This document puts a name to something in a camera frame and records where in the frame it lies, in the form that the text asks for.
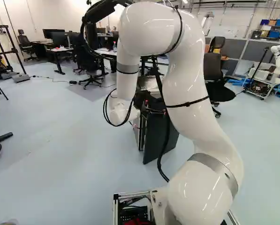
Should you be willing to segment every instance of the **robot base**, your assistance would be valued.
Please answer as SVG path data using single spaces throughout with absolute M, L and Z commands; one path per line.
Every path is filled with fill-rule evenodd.
M 139 197 L 148 198 L 151 202 L 151 210 L 148 212 L 151 221 L 156 225 L 181 225 L 175 218 L 173 212 L 167 205 L 167 190 L 166 187 L 160 187 L 153 190 L 134 192 L 134 193 L 119 193 L 114 194 L 113 201 L 113 225 L 121 224 L 119 204 L 125 200 L 137 199 Z M 231 211 L 227 213 L 233 225 L 240 225 L 236 217 Z
M 28 74 L 17 74 L 17 75 L 14 75 L 12 78 L 15 83 L 30 80 L 30 77 Z

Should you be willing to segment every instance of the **computer monitor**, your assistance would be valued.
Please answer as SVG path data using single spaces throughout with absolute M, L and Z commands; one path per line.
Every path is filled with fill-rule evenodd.
M 60 45 L 68 47 L 68 38 L 65 32 L 51 32 L 51 39 L 55 47 L 59 47 Z
M 105 34 L 106 33 L 106 29 L 105 28 L 96 28 L 97 33 L 99 34 Z
M 65 32 L 65 30 L 60 29 L 43 29 L 44 37 L 47 39 L 52 39 L 51 33 L 52 32 Z

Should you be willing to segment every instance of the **white wall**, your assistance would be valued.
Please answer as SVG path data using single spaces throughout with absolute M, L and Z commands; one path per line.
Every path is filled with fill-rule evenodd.
M 18 29 L 24 30 L 30 41 L 44 39 L 42 29 L 64 29 L 79 32 L 82 16 L 90 7 L 86 0 L 5 0 L 8 13 L 13 24 L 15 34 L 10 26 L 10 21 L 6 13 L 3 0 L 0 0 L 0 25 L 9 25 L 10 33 L 16 44 Z M 117 5 L 115 12 L 102 19 L 97 27 L 106 27 L 108 24 L 117 26 L 120 15 L 124 7 Z M 10 44 L 6 35 L 0 35 L 0 40 L 5 50 L 10 49 Z M 12 60 L 16 60 L 14 55 L 10 55 Z
M 269 3 L 259 3 L 259 6 L 272 7 L 274 1 Z M 254 6 L 255 3 L 245 3 L 239 6 Z M 222 6 L 220 4 L 204 4 L 201 5 L 201 9 L 193 9 L 192 13 L 196 15 L 201 21 L 205 13 L 212 11 L 215 15 L 214 21 L 211 25 L 209 32 L 210 37 L 212 36 L 225 36 L 231 38 L 247 38 L 250 37 L 252 31 L 259 28 L 259 24 L 262 19 L 279 19 L 280 9 L 269 9 L 269 8 L 257 8 L 255 13 L 254 8 L 226 8 L 224 13 L 224 8 L 215 8 Z M 277 0 L 275 7 L 280 7 L 280 0 Z

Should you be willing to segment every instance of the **pipe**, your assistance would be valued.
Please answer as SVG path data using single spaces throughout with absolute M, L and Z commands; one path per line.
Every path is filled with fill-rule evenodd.
M 232 221 L 233 225 L 240 225 L 239 221 L 234 216 L 234 214 L 232 213 L 231 210 L 228 211 L 227 215 L 228 215 L 229 219 Z
M 207 7 L 193 7 L 193 9 L 197 8 L 223 8 L 224 6 L 207 6 Z M 254 8 L 255 6 L 226 6 L 226 8 Z M 256 8 L 273 8 L 273 7 L 263 7 L 258 6 Z
M 250 17 L 250 20 L 249 20 L 249 23 L 248 23 L 248 26 L 247 26 L 247 29 L 246 29 L 246 31 L 245 31 L 245 34 L 244 34 L 243 38 L 246 38 L 246 36 L 247 36 L 247 34 L 248 34 L 249 27 L 250 27 L 250 25 L 251 25 L 253 16 L 254 16 L 254 14 L 256 13 L 256 10 L 257 10 L 257 5 L 258 5 L 258 3 L 255 4 L 255 7 L 254 7 L 254 9 L 253 9 L 253 13 L 251 14 L 251 17 Z
M 203 2 L 193 2 L 194 5 L 201 5 L 201 4 L 214 4 L 214 3 L 266 3 L 267 1 L 247 1 L 247 0 L 236 0 L 236 1 L 203 1 Z

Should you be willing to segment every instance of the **metal frame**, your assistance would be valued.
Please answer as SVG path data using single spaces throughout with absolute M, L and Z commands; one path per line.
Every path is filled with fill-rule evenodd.
M 113 199 L 113 225 L 118 225 L 119 219 L 119 201 L 120 200 L 127 200 L 133 199 L 138 197 L 147 197 L 152 204 L 151 211 L 153 213 L 153 217 L 155 218 L 156 225 L 165 225 L 164 217 L 163 217 L 163 210 L 166 207 L 166 187 L 160 187 L 152 190 L 142 191 L 142 192 L 132 192 L 132 193 L 118 193 L 114 194 Z M 240 225 L 238 219 L 234 215 L 234 213 L 229 210 L 227 212 L 229 219 L 231 220 L 233 225 Z

